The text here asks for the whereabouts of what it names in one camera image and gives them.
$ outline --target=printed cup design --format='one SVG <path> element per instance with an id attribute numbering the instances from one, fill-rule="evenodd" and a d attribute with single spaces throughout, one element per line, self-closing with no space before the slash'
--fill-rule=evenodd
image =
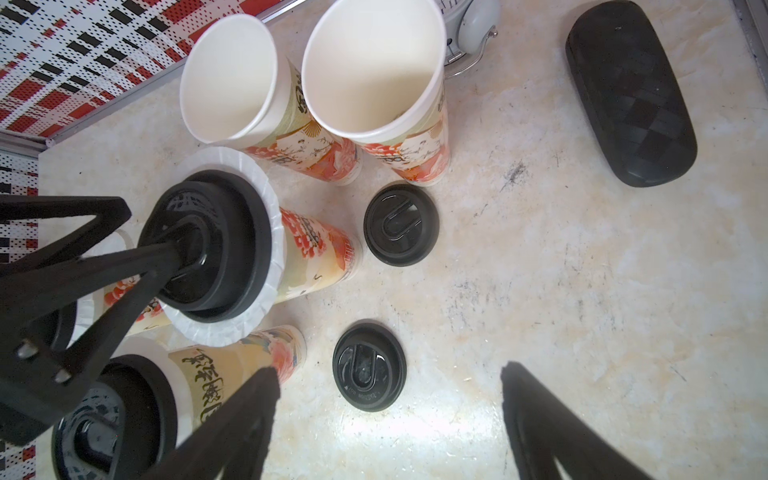
<path id="1" fill-rule="evenodd" d="M 193 428 L 198 428 L 254 373 L 272 366 L 283 384 L 303 363 L 306 346 L 292 326 L 254 332 L 225 347 L 193 346 L 170 353 L 192 393 Z"/>
<path id="2" fill-rule="evenodd" d="M 292 94 L 283 120 L 269 137 L 243 151 L 318 180 L 348 184 L 360 170 L 355 144 L 315 121 L 304 101 L 301 74 L 293 65 L 290 70 Z"/>
<path id="3" fill-rule="evenodd" d="M 441 88 L 427 114 L 405 134 L 381 144 L 364 144 L 363 150 L 379 158 L 400 177 L 420 187 L 437 183 L 448 170 L 448 108 Z"/>
<path id="4" fill-rule="evenodd" d="M 350 278 L 359 244 L 342 230 L 280 209 L 286 232 L 286 267 L 277 288 L 283 302 Z"/>
<path id="5" fill-rule="evenodd" d="M 131 290 L 138 282 L 139 276 L 132 276 L 125 280 L 120 280 L 117 283 L 113 283 L 110 286 L 104 288 L 104 309 L 102 314 L 106 312 L 111 306 L 113 306 L 119 299 L 123 298 L 129 290 Z M 170 319 L 163 311 L 163 307 L 160 305 L 160 300 L 153 298 L 152 301 L 144 308 L 141 315 L 136 319 L 136 322 L 128 330 L 127 335 L 143 332 L 145 330 L 153 329 L 158 326 L 165 326 L 170 324 Z"/>

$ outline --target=white marble surface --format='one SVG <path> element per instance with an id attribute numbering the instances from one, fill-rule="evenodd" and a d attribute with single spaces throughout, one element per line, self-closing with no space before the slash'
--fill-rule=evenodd
<path id="1" fill-rule="evenodd" d="M 571 83 L 579 2 L 503 2 L 487 58 L 446 83 L 453 151 L 429 189 L 435 249 L 408 268 L 368 254 L 354 281 L 277 306 L 306 336 L 283 388 L 264 478 L 517 478 L 501 367 L 524 363 L 655 478 L 768 478 L 768 101 L 722 0 L 640 0 L 677 73 L 699 155 L 648 189 L 607 166 Z M 329 0 L 270 24 L 296 64 Z M 178 82 L 41 155 L 41 194 L 120 195 L 134 239 L 169 172 L 200 145 Z M 364 159 L 332 187 L 265 167 L 283 205 L 362 232 L 393 172 Z M 62 232 L 44 223 L 43 243 Z M 346 327 L 400 338 L 408 380 L 368 414 L 336 391 Z"/>

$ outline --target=upright cup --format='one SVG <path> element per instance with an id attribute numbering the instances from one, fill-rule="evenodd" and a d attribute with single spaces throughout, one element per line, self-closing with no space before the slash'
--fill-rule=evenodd
<path id="1" fill-rule="evenodd" d="M 338 0 L 304 52 L 307 106 L 408 182 L 448 170 L 445 23 L 434 0 Z"/>
<path id="2" fill-rule="evenodd" d="M 360 172 L 355 144 L 314 120 L 299 72 L 251 15 L 222 18 L 200 37 L 184 66 L 180 103 L 187 129 L 205 144 L 338 185 Z"/>

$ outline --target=red floral pattern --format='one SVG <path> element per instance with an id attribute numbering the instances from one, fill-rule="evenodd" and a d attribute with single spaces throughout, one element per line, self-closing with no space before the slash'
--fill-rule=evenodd
<path id="1" fill-rule="evenodd" d="M 322 130 L 322 132 L 328 138 L 331 138 L 327 131 Z M 275 162 L 276 164 L 327 182 L 344 180 L 353 172 L 358 162 L 355 144 L 347 138 L 342 138 L 341 143 L 334 139 L 326 154 L 309 167 L 301 167 L 295 161 L 296 159 L 289 157 L 286 152 L 278 148 L 277 142 L 269 147 L 248 147 L 244 151 L 256 158 Z"/>
<path id="2" fill-rule="evenodd" d="M 355 249 L 352 247 L 352 242 L 346 233 L 338 228 L 328 225 L 325 225 L 325 227 L 328 229 L 328 237 L 331 239 L 333 252 L 336 254 L 336 264 L 341 270 L 346 272 L 355 258 Z"/>
<path id="3" fill-rule="evenodd" d="M 314 258 L 325 253 L 328 246 L 319 232 L 314 229 L 310 219 L 283 208 L 280 209 L 280 213 L 283 215 L 283 225 L 293 235 L 293 242 L 299 247 L 302 257 Z"/>
<path id="4" fill-rule="evenodd" d="M 272 355 L 272 367 L 277 370 L 277 379 L 282 384 L 293 373 L 293 351 L 281 340 L 270 343 L 270 355 Z"/>
<path id="5" fill-rule="evenodd" d="M 409 170 L 395 170 L 400 177 L 411 182 L 429 182 L 440 176 L 448 166 L 450 152 L 448 145 L 442 145 L 438 153 L 419 165 Z"/>
<path id="6" fill-rule="evenodd" d="M 133 277 L 120 280 L 115 284 L 115 287 L 111 292 L 104 294 L 104 304 L 107 306 L 107 308 L 113 306 L 119 299 L 123 298 L 123 295 L 125 295 L 126 292 L 131 290 L 135 285 L 136 279 Z M 145 316 L 152 318 L 153 316 L 160 315 L 162 312 L 163 307 L 160 305 L 160 301 L 156 298 L 153 298 L 150 304 L 144 308 L 143 312 L 141 312 L 141 315 L 139 315 L 136 321 L 140 322 L 144 319 Z"/>
<path id="7" fill-rule="evenodd" d="M 341 144 L 333 142 L 328 153 L 304 173 L 319 180 L 334 182 L 345 179 L 352 173 L 356 165 L 357 150 L 355 144 L 351 140 L 343 138 Z"/>

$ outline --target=screw on stand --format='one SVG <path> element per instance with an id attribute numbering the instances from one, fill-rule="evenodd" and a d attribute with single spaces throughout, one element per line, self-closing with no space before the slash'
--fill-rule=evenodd
<path id="1" fill-rule="evenodd" d="M 26 360 L 37 355 L 39 351 L 40 350 L 38 350 L 38 347 L 32 345 L 32 343 L 29 340 L 24 339 L 24 343 L 22 343 L 22 346 L 20 346 L 16 350 L 16 356 L 22 360 Z"/>

